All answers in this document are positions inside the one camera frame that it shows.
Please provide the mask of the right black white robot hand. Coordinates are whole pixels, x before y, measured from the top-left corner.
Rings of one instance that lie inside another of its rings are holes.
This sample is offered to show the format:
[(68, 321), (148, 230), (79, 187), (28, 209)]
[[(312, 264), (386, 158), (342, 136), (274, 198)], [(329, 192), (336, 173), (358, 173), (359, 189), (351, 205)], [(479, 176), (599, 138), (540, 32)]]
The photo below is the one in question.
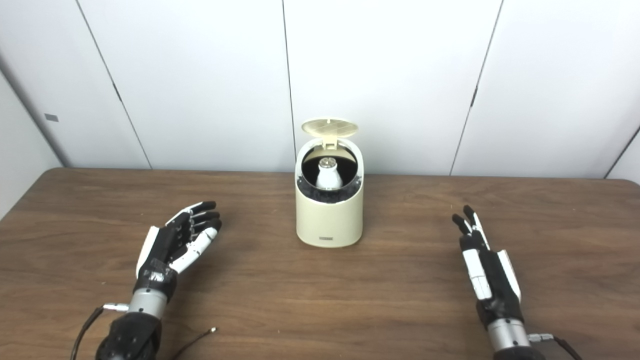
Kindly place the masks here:
[(464, 205), (462, 212), (464, 216), (453, 214), (452, 221), (461, 231), (459, 247), (480, 322), (485, 328), (500, 319), (524, 323), (521, 287), (507, 251), (491, 249), (480, 217), (470, 205)]

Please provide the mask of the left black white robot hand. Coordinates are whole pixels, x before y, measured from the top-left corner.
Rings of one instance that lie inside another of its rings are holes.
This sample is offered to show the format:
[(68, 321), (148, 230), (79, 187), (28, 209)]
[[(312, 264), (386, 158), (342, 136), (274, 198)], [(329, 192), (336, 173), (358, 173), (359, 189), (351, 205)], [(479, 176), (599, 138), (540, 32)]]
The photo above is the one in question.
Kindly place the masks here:
[(133, 291), (150, 289), (171, 301), (178, 276), (205, 253), (222, 227), (215, 201), (179, 210), (162, 227), (151, 226), (135, 266)]

